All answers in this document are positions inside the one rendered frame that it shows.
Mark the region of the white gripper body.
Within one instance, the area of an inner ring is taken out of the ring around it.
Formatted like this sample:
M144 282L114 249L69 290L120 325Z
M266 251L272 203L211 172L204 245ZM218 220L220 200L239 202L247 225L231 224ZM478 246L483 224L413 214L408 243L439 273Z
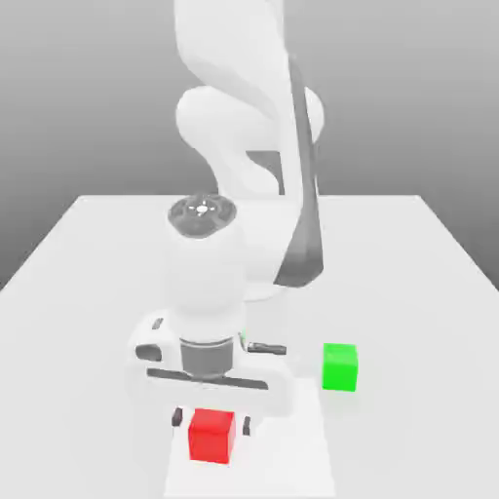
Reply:
M212 408L250 416L281 416L292 406L292 376L283 360L242 360L214 383L186 375L179 361L125 362L126 380L139 394L170 406Z

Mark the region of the small red cube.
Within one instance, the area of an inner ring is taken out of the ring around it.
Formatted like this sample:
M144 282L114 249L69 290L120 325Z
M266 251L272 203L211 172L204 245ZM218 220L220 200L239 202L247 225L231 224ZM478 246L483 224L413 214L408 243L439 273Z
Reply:
M196 408L188 428L189 457L194 461L227 465L235 436L233 411Z

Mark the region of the small green cube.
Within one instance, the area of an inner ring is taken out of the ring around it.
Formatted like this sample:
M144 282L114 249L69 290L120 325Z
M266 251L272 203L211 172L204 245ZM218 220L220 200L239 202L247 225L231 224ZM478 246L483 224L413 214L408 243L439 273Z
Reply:
M357 347L353 344L325 343L323 347L322 388L355 392L359 372Z

